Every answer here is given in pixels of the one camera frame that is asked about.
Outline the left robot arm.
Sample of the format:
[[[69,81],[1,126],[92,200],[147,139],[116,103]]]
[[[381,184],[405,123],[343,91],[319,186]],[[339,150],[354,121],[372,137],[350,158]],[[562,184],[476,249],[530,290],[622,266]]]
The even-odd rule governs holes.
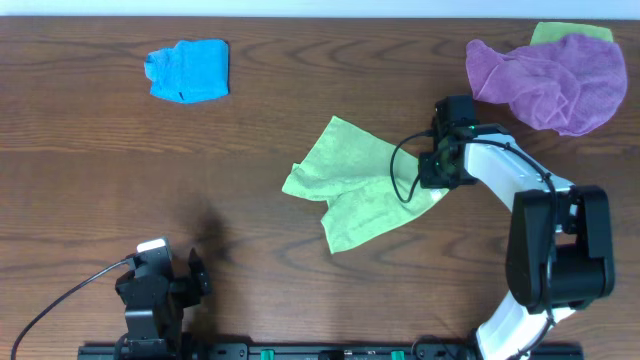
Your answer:
[[[182,331],[184,310],[212,292],[209,273],[195,250],[189,271],[177,276],[165,242],[126,259],[130,270],[115,285],[125,305],[127,332],[117,340],[115,359],[198,359],[201,346]]]

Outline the green microfiber cloth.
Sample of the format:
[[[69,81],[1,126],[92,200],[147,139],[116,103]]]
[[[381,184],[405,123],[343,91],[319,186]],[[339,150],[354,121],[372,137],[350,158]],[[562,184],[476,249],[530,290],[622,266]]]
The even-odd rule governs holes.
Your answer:
[[[416,188],[418,160],[334,116],[300,163],[292,165],[282,192],[327,204],[321,219],[331,253],[352,250],[408,224],[439,202],[447,189]]]

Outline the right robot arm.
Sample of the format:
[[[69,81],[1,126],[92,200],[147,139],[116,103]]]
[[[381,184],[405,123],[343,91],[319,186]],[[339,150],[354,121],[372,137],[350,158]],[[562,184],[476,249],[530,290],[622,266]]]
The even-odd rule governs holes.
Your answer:
[[[531,359],[559,322],[611,294],[615,266],[609,200],[549,172],[501,126],[433,128],[417,184],[454,189],[484,183],[511,213],[508,293],[458,350],[459,359]]]

